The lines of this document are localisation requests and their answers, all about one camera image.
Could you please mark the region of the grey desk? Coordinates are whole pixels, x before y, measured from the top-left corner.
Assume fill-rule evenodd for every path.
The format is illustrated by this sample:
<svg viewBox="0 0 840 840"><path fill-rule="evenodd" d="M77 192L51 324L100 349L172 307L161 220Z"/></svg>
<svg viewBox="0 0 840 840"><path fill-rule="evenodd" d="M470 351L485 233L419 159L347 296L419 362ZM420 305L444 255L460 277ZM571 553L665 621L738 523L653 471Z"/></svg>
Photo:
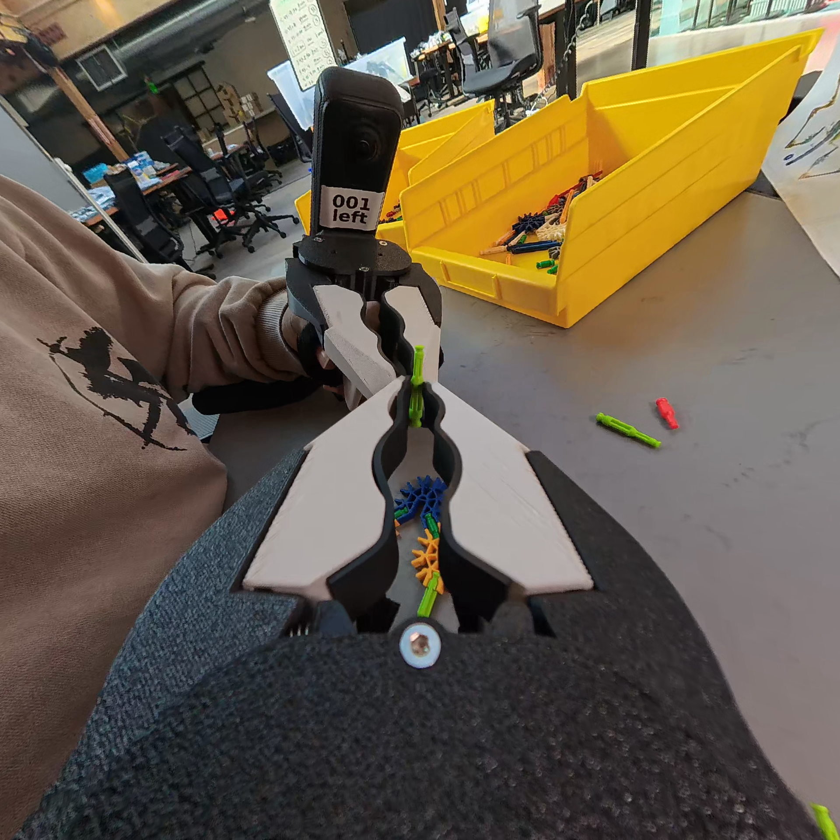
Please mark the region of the grey desk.
<svg viewBox="0 0 840 840"><path fill-rule="evenodd" d="M645 547L777 771L837 823L838 279L787 206L741 194L570 329L442 294L440 381Z"/></svg>

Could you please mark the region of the person's beige sweater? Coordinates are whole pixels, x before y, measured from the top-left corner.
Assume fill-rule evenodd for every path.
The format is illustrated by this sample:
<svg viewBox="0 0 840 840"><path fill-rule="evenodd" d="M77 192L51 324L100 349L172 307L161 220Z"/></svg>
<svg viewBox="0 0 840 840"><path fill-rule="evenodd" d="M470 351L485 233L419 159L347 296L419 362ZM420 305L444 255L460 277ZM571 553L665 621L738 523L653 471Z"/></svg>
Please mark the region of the person's beige sweater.
<svg viewBox="0 0 840 840"><path fill-rule="evenodd" d="M171 362L217 287L2 178L2 838L57 781L124 639L221 510Z"/></svg>

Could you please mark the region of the wall vent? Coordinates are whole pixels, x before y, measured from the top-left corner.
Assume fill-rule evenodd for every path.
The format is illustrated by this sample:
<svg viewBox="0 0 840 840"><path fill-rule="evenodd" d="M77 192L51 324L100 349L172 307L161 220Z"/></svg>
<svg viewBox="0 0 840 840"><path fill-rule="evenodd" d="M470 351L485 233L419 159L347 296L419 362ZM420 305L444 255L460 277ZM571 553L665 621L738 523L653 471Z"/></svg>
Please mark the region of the wall vent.
<svg viewBox="0 0 840 840"><path fill-rule="evenodd" d="M107 44L82 54L76 58L76 62L97 92L108 90L128 78L123 63Z"/></svg>

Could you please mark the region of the wooden post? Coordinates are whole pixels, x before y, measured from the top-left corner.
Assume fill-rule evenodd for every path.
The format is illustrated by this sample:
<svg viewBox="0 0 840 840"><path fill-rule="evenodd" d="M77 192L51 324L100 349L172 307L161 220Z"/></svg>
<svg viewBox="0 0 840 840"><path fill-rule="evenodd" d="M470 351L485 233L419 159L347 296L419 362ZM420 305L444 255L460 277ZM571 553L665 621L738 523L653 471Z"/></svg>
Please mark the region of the wooden post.
<svg viewBox="0 0 840 840"><path fill-rule="evenodd" d="M87 122L90 131L96 139L111 152L115 160L119 162L128 160L130 157L129 154L116 140L108 126L98 116L67 73L60 66L48 67L46 73L54 81L58 89L69 99L81 117Z"/></svg>

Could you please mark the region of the clear plastic tub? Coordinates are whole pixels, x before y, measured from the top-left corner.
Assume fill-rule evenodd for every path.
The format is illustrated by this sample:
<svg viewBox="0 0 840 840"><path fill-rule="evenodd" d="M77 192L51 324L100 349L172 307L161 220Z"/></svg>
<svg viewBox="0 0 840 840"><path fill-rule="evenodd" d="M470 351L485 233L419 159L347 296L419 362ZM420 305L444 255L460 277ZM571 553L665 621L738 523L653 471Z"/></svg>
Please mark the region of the clear plastic tub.
<svg viewBox="0 0 840 840"><path fill-rule="evenodd" d="M415 78L415 71L406 53L406 39L399 39L360 55L345 66L346 69L367 73L389 80L396 86L409 83Z"/></svg>

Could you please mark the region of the whiteboard with writing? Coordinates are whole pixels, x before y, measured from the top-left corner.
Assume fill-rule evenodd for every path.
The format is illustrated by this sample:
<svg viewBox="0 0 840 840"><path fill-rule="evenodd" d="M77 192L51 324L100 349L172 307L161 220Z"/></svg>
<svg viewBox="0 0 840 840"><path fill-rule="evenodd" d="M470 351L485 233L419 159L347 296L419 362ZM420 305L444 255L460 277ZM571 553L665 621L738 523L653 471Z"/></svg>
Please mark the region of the whiteboard with writing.
<svg viewBox="0 0 840 840"><path fill-rule="evenodd" d="M300 89L313 88L338 65L319 1L269 1L269 8Z"/></svg>

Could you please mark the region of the blue toy connector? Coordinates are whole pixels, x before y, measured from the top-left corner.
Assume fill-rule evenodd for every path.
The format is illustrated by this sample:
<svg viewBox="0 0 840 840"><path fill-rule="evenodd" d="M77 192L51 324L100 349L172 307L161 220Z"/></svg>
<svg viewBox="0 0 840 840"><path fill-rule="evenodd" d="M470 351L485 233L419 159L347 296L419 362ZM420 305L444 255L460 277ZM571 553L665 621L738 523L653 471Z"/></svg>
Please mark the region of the blue toy connector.
<svg viewBox="0 0 840 840"><path fill-rule="evenodd" d="M437 523L440 523L440 508L446 490L447 485L439 477L418 477L415 483L407 482L394 499L394 510L400 507L411 509L411 517L400 524L415 518L420 518L424 522L424 516L428 513L431 513Z"/></svg>

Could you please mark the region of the person's left hand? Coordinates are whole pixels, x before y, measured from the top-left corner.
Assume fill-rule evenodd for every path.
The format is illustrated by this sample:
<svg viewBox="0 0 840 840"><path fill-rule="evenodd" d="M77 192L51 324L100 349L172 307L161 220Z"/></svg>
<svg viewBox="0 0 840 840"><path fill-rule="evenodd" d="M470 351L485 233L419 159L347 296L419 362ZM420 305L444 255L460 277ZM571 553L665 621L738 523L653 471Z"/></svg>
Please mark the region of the person's left hand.
<svg viewBox="0 0 840 840"><path fill-rule="evenodd" d="M380 328L380 304L378 302L369 301L365 304L364 320L369 329L378 333ZM298 352L300 336L307 325L308 322L293 314L289 307L285 308L280 319L280 333L287 346L295 352ZM331 371L335 368L335 364L330 360L326 351L318 344L315 353L318 364L322 369Z"/></svg>

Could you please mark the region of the printed instruction sheet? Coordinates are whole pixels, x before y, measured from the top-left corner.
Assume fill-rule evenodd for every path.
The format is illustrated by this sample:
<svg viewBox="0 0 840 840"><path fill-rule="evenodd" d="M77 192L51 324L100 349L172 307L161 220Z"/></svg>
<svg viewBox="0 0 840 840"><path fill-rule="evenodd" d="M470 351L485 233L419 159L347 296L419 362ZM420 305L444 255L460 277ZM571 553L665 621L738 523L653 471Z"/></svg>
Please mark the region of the printed instruction sheet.
<svg viewBox="0 0 840 840"><path fill-rule="evenodd" d="M762 171L833 273L839 274L839 80L826 67L779 125Z"/></svg>

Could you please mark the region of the yellow storage bin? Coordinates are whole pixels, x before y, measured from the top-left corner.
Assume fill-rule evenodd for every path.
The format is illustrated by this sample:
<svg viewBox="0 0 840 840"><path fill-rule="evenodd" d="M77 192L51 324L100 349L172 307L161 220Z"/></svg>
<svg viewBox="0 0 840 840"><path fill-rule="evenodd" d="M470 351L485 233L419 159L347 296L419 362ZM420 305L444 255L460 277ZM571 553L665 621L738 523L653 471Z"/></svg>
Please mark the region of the yellow storage bin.
<svg viewBox="0 0 840 840"><path fill-rule="evenodd" d="M382 181L375 168L374 176L366 175L362 182L363 189L377 186L384 194L379 219L397 202L401 204L405 190L432 179L445 167L490 141L494 135L494 108L490 101L472 104L441 119L404 129L386 180ZM379 225L376 235L409 250L407 217L403 211L402 215L402 222Z"/></svg>
<svg viewBox="0 0 840 840"><path fill-rule="evenodd" d="M750 186L823 31L584 84L401 195L406 244L441 286L562 328ZM587 176L558 268L496 252L519 216Z"/></svg>

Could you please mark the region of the black office chair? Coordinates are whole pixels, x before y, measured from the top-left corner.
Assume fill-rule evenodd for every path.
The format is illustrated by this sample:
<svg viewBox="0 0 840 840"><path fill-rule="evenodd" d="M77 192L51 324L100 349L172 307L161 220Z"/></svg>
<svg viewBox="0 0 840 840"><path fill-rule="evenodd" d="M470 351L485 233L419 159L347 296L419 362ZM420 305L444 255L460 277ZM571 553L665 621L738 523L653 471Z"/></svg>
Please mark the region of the black office chair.
<svg viewBox="0 0 840 840"><path fill-rule="evenodd" d="M494 100L496 131L500 132L519 121L514 111L524 109L524 104L517 94L522 83L543 66L539 2L489 1L487 47L490 68L467 71L463 91Z"/></svg>
<svg viewBox="0 0 840 840"><path fill-rule="evenodd" d="M154 212L130 170L106 174L118 215L128 227L142 255L151 263L172 264L189 270L181 238Z"/></svg>
<svg viewBox="0 0 840 840"><path fill-rule="evenodd" d="M181 129L165 134L163 141L171 152L184 160L191 174L203 184L198 198L198 215L215 217L217 212L223 215L215 224L207 223L213 233L202 231L207 239L207 247L198 250L199 253L210 253L221 258L222 246L236 239L241 239L243 248L254 253L253 242L259 232L274 232L285 238L287 234L278 227L277 222L300 224L300 218L293 214L271 215L270 208L261 201L248 179L228 177L221 166L205 153L201 144L193 141Z"/></svg>

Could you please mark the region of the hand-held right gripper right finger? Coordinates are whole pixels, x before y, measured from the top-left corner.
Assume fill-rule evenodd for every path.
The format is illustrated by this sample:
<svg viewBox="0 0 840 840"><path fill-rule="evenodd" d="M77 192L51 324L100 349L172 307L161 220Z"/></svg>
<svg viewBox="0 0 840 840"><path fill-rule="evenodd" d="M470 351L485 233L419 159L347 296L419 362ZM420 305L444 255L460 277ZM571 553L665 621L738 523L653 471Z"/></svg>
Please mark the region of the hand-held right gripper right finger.
<svg viewBox="0 0 840 840"><path fill-rule="evenodd" d="M447 486L439 567L453 597L530 597L594 588L548 491L541 460L439 383L424 387L433 465Z"/></svg>

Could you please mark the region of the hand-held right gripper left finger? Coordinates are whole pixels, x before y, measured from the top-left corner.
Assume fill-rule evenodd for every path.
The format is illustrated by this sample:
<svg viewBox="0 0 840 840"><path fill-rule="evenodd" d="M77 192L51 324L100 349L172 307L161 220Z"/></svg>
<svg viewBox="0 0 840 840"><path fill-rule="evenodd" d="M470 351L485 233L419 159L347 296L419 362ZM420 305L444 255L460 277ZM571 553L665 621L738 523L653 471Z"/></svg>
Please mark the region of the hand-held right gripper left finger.
<svg viewBox="0 0 840 840"><path fill-rule="evenodd" d="M249 558L245 590L386 595L399 564L388 478L406 452L410 393L399 377L310 442Z"/></svg>

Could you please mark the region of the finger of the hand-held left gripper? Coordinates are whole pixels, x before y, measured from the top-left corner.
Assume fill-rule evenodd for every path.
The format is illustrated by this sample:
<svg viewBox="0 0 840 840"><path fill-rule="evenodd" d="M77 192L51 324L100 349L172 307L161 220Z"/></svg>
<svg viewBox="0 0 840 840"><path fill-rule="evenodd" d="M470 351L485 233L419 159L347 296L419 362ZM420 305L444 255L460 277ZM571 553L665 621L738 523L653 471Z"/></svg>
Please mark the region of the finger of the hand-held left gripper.
<svg viewBox="0 0 840 840"><path fill-rule="evenodd" d="M313 290L326 323L324 352L341 373L344 400L379 400L377 395L382 392L394 398L401 380L382 354L378 336L364 320L362 296L333 284L317 285Z"/></svg>
<svg viewBox="0 0 840 840"><path fill-rule="evenodd" d="M381 350L397 375L413 374L414 353L423 347L423 381L438 382L440 327L417 287L394 287L380 304Z"/></svg>

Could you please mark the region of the cluttered work table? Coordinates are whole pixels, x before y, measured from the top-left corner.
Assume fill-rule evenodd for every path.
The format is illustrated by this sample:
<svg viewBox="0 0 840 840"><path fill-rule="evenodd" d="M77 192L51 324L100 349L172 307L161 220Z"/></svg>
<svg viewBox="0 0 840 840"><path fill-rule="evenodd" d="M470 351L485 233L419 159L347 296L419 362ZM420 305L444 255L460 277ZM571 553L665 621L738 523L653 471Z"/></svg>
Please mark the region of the cluttered work table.
<svg viewBox="0 0 840 840"><path fill-rule="evenodd" d="M141 193L148 197L173 189L176 183L185 180L193 170L187 165L153 161L145 152L120 164L99 164L83 173L83 185L89 187L88 205L70 215L89 228L104 223L102 213L116 215L119 212L117 198L105 175L114 178L122 172L129 172Z"/></svg>

